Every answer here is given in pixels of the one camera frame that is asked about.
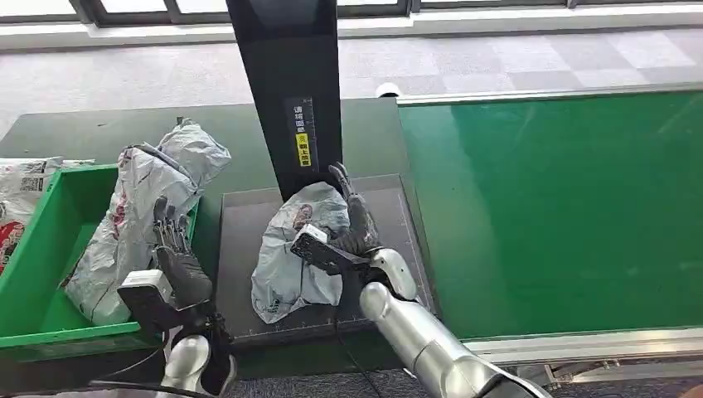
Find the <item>scale platform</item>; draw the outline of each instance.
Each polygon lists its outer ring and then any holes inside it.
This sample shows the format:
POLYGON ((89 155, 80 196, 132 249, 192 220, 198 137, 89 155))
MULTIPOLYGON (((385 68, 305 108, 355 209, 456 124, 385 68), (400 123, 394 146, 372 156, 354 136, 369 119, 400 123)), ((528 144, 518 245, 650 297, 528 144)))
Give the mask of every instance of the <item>scale platform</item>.
MULTIPOLYGON (((400 177, 395 174, 365 177, 354 179, 352 183, 363 193, 376 219, 381 241, 405 258, 418 285, 419 301, 436 313, 400 177)), ((222 199, 216 303, 226 319, 235 347, 279 344, 334 334, 335 308, 331 305, 309 305, 273 324, 264 323, 251 307, 251 274, 259 258, 261 236, 282 205, 277 188, 227 193, 222 199)), ((340 300, 338 327, 342 331, 372 326, 359 309, 361 283, 350 279, 345 280, 340 300)))

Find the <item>white plastic bag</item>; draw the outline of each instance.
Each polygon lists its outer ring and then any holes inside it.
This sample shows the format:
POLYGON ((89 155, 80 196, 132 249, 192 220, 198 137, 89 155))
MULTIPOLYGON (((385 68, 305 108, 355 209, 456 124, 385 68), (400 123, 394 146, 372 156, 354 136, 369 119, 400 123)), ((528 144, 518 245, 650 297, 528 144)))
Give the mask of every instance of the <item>white plastic bag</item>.
POLYGON ((0 273, 63 158, 0 158, 0 273))
POLYGON ((66 295, 89 320, 108 325, 129 318, 117 288, 131 271, 148 267, 156 242, 157 198, 166 196, 178 218, 229 162, 229 151, 190 119, 182 120, 157 148, 143 144, 119 155, 107 214, 65 284, 66 295))
POLYGON ((349 216, 342 195, 325 182, 309 185, 290 197, 271 219, 251 275, 251 305, 266 323, 311 303, 339 304, 341 275, 327 275, 290 252, 305 224, 333 233, 347 228, 349 216))

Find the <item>yellow warning label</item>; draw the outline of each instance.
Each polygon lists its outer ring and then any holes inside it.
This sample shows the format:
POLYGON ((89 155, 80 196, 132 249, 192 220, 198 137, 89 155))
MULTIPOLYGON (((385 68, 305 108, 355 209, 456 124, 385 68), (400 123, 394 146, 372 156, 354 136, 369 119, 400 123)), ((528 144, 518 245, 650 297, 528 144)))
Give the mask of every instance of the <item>yellow warning label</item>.
POLYGON ((298 160, 300 161, 300 166, 312 166, 313 163, 310 159, 310 147, 308 146, 308 134, 295 134, 295 143, 298 147, 298 160))

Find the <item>green crate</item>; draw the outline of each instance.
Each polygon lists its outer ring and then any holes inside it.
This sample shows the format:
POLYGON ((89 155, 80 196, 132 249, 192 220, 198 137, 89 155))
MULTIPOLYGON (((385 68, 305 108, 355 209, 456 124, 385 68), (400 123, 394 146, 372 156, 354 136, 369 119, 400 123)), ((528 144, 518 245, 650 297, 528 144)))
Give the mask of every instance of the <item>green crate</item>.
MULTIPOLYGON (((117 167, 57 172, 0 275, 0 356, 17 361, 78 357, 152 347, 127 322, 94 326, 59 287, 105 216, 117 167)), ((197 206, 191 210, 192 236, 197 206)))

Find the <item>black post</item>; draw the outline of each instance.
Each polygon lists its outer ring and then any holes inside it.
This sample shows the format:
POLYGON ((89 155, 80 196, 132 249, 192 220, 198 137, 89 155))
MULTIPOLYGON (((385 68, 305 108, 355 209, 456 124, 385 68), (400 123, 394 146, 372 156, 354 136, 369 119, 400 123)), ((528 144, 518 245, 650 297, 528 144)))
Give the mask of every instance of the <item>black post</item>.
POLYGON ((342 161, 335 0, 227 0, 284 200, 342 161))

